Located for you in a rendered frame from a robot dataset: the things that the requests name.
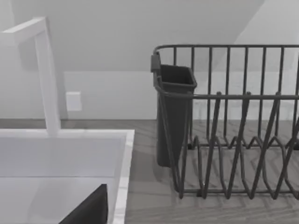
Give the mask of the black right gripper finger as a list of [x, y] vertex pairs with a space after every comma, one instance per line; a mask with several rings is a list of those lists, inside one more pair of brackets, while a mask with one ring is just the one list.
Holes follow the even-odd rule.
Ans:
[[59, 224], [107, 224], [108, 193], [107, 184], [101, 184], [84, 199]]

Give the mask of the white sink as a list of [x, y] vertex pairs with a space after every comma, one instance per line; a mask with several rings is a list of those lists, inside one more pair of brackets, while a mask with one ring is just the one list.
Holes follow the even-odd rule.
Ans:
[[107, 184], [107, 224], [125, 224], [134, 130], [0, 129], [0, 224], [59, 224]]

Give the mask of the dark grey cutlery holder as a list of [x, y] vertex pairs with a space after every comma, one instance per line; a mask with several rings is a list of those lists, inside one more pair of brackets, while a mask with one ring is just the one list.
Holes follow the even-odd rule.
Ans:
[[[189, 67], [162, 64], [161, 77], [163, 89], [167, 92], [194, 93], [197, 87], [197, 81]], [[165, 97], [164, 99], [170, 128], [172, 152], [177, 164], [185, 134], [186, 101], [182, 98]], [[160, 104], [157, 104], [157, 163], [161, 167], [170, 167]]]

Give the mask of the tall white tap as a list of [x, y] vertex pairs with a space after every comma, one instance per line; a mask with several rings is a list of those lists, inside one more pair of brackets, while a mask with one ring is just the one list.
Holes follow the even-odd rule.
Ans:
[[34, 38], [47, 134], [58, 136], [61, 121], [55, 64], [45, 17], [36, 17], [0, 33], [0, 43], [17, 45]]

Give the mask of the white wall socket plate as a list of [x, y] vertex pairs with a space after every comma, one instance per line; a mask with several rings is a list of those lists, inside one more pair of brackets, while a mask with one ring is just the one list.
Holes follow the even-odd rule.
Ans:
[[79, 112], [82, 110], [81, 92], [66, 92], [66, 106], [68, 112]]

